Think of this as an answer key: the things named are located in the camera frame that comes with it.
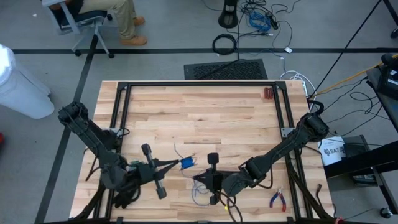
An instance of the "white bucket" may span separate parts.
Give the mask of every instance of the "white bucket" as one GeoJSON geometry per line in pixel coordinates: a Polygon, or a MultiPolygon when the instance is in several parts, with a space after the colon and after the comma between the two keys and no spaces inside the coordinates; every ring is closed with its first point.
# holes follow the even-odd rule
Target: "white bucket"
{"type": "Polygon", "coordinates": [[[0,104],[34,119],[54,112],[50,90],[27,70],[16,67],[11,49],[0,45],[0,104]]]}

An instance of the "beige pants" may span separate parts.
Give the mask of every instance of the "beige pants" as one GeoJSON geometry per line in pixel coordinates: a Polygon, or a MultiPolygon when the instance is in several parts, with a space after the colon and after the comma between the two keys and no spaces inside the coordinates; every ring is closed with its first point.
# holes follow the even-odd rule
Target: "beige pants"
{"type": "Polygon", "coordinates": [[[136,12],[132,0],[84,0],[79,14],[95,10],[113,10],[118,21],[120,38],[134,37],[136,12]]]}

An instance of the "butcher block tabletop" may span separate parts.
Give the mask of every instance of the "butcher block tabletop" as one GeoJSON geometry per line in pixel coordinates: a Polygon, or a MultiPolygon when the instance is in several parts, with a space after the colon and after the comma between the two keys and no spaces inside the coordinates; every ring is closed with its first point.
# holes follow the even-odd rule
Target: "butcher block tabletop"
{"type": "MultiPolygon", "coordinates": [[[[118,82],[102,82],[96,109],[89,111],[90,114],[94,113],[93,121],[99,127],[109,127],[118,82]]],[[[298,80],[287,80],[286,85],[294,123],[297,124],[308,111],[303,85],[298,80]]],[[[123,217],[124,221],[142,222],[230,222],[225,207],[221,203],[207,205],[211,194],[206,194],[204,188],[197,189],[190,177],[210,167],[207,154],[211,152],[220,155],[218,170],[234,171],[250,157],[265,154],[281,142],[275,101],[264,98],[265,87],[269,86],[133,86],[126,118],[126,128],[130,134],[124,136],[121,154],[128,161],[146,162],[141,145],[147,143],[152,149],[152,156],[162,161],[179,159],[176,151],[183,157],[194,155],[196,161],[195,166],[183,172],[178,164],[166,174],[163,180],[166,198],[159,200],[155,184],[148,183],[141,187],[139,199],[126,209],[113,207],[111,219],[123,217]]],[[[116,127],[120,125],[124,95],[123,90],[116,127]]],[[[287,124],[281,92],[279,97],[287,124]]],[[[308,146],[318,149],[315,143],[308,146]]],[[[93,159],[94,155],[87,151],[81,165],[70,217],[82,211],[98,188],[99,171],[85,181],[93,159]]],[[[244,222],[286,221],[286,217],[295,216],[284,160],[282,158],[273,165],[272,189],[248,187],[237,194],[236,205],[244,222]],[[269,208],[270,199],[278,187],[283,187],[286,212],[282,211],[279,198],[274,202],[274,207],[269,208]]],[[[318,184],[322,184],[320,200],[325,210],[332,215],[333,206],[320,155],[303,148],[302,162],[309,191],[315,196],[318,184]]],[[[269,185],[270,179],[268,173],[261,184],[269,185]]],[[[305,217],[302,194],[296,188],[301,216],[305,217]]],[[[108,192],[105,192],[100,217],[104,217],[107,197],[108,192]]]]}

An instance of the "red-handled pliers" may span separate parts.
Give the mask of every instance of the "red-handled pliers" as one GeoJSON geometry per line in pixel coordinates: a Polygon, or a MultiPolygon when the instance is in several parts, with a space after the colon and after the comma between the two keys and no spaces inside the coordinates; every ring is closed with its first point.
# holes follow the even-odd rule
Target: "red-handled pliers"
{"type": "Polygon", "coordinates": [[[278,191],[274,194],[274,196],[271,198],[271,201],[269,202],[269,207],[272,208],[274,200],[278,197],[278,195],[280,197],[280,200],[282,201],[282,212],[286,212],[286,202],[282,193],[282,187],[278,187],[278,191]]]}

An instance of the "brown boot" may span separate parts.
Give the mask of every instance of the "brown boot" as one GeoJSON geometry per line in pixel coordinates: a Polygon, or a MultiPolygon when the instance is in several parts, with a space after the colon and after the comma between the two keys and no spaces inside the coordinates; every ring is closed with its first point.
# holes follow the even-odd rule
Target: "brown boot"
{"type": "Polygon", "coordinates": [[[133,38],[126,40],[122,39],[120,40],[120,43],[124,45],[135,45],[135,46],[141,46],[147,43],[147,38],[144,36],[134,36],[133,38]]]}
{"type": "Polygon", "coordinates": [[[134,25],[139,26],[145,23],[145,18],[143,16],[138,16],[134,18],[134,25]]]}

